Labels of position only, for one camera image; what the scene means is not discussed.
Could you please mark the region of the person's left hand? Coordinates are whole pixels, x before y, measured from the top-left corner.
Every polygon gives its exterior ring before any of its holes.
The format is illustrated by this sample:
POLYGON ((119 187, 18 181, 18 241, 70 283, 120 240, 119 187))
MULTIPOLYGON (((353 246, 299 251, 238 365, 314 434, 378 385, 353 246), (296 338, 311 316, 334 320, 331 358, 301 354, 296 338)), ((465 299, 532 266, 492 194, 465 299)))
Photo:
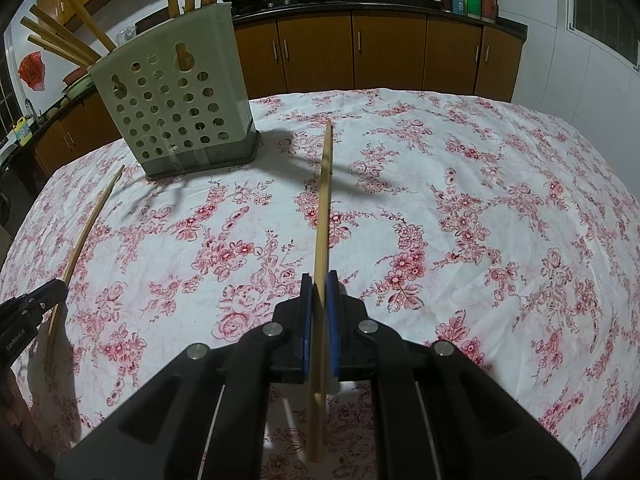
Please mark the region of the person's left hand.
POLYGON ((40 450, 40 431, 17 387, 15 375, 9 368, 1 378, 1 415, 10 427, 18 430, 27 446, 35 451, 40 450))

